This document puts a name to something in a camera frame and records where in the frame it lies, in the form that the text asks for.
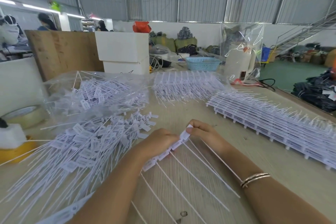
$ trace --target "light blue basket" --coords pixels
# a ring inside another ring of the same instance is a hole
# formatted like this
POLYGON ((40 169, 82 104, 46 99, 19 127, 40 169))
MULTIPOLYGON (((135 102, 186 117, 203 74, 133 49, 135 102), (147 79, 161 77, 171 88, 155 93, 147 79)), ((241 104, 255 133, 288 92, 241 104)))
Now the light blue basket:
POLYGON ((216 71, 220 63, 219 59, 210 57, 188 57, 185 58, 189 70, 216 71))

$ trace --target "brown wooden panel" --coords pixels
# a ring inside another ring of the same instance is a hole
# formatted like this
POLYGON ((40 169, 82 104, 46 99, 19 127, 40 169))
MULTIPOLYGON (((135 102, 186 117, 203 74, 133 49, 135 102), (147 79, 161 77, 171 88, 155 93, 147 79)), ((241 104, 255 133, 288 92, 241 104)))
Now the brown wooden panel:
POLYGON ((104 71, 93 32, 27 30, 26 35, 44 81, 74 70, 104 71))

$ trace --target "hand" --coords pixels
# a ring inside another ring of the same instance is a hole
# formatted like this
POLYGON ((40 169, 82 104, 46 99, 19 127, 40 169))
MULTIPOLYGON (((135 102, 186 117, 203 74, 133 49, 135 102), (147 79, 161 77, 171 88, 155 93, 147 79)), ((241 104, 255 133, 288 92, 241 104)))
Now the hand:
POLYGON ((209 124, 199 120, 189 122, 193 128, 186 128, 187 133, 200 137, 218 155, 224 154, 232 146, 209 124))
POLYGON ((160 128, 151 133, 135 147, 146 160, 149 160, 163 153, 173 143, 177 142, 179 138, 178 135, 174 135, 170 131, 160 128))

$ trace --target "person's left hand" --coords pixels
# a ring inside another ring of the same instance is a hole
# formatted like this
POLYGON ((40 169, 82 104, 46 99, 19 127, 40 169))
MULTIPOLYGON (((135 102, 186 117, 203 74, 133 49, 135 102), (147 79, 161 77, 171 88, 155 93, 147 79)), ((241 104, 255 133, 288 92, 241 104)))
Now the person's left hand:
POLYGON ((138 143, 135 148, 148 160, 163 153, 173 143, 177 142, 179 138, 178 135, 174 135, 170 131, 160 128, 151 133, 145 140, 138 143))

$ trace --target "white bottle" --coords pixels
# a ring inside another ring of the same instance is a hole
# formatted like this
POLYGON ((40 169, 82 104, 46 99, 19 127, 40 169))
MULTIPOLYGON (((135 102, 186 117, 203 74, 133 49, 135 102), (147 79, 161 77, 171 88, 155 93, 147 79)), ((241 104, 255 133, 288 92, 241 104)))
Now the white bottle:
POLYGON ((20 124, 8 124, 0 127, 0 149, 15 149, 22 145, 27 138, 20 124))

